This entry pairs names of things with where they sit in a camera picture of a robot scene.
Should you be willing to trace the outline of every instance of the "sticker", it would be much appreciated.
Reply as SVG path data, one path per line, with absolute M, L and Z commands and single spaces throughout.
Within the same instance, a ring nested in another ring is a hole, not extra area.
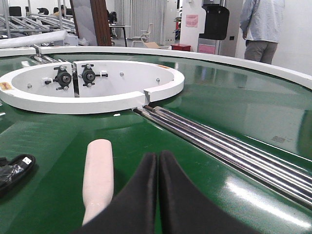
M 170 67 L 163 66 L 163 65 L 157 65 L 157 67 L 162 67 L 162 68 L 166 68 L 166 69 L 169 69 L 169 68 L 170 68 Z
M 0 88 L 2 90 L 10 90 L 10 89 L 12 89 L 12 87 L 10 86 L 10 84 L 8 82 L 1 82 L 0 83 Z
M 197 28 L 198 15 L 186 15 L 186 26 L 191 28 Z
M 31 159 L 29 159 L 28 157 L 25 157 L 25 158 L 23 159 L 23 162 L 26 163 L 27 165 L 29 165 L 32 161 L 31 161 Z

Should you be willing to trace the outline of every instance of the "person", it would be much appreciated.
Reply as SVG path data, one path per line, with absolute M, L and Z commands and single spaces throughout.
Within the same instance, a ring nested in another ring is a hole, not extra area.
M 64 17 L 65 16 L 64 5 L 61 5 L 60 9 L 61 9 L 61 12 L 62 12 L 62 16 Z M 59 16 L 59 8 L 58 7 L 54 7 L 54 9 L 53 9 L 53 16 Z
M 240 28 L 246 40 L 245 59 L 272 63 L 280 39 L 285 0 L 245 0 Z
M 54 7 L 53 8 L 53 14 L 51 14 L 52 16 L 59 16 L 59 8 L 58 7 Z

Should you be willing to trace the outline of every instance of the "chair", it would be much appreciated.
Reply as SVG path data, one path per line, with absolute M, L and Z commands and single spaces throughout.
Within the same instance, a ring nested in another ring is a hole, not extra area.
M 133 41 L 131 47 L 134 47 L 136 42 L 142 42 L 143 45 L 145 42 L 148 42 L 149 36 L 151 34 L 152 25 L 153 23 L 149 23 L 147 30 L 141 30 L 142 35 L 140 37 L 132 38 Z

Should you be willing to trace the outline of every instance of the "white pipe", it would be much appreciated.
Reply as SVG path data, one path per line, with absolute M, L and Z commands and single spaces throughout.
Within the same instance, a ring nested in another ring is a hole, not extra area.
M 9 24 L 9 17 L 8 17 L 9 5 L 8 5 L 7 0 L 2 0 L 2 3 L 3 3 L 5 26 L 7 29 L 8 38 L 11 38 L 10 24 Z

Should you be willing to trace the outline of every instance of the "table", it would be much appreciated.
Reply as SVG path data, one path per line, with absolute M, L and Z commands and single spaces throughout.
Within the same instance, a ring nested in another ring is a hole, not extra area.
M 125 38 L 125 46 L 127 47 L 127 38 L 126 38 L 126 30 L 125 30 L 125 28 L 130 28 L 131 26 L 129 26 L 129 25 L 113 25 L 113 24 L 110 24 L 109 27 L 110 28 L 122 28 L 123 36 Z

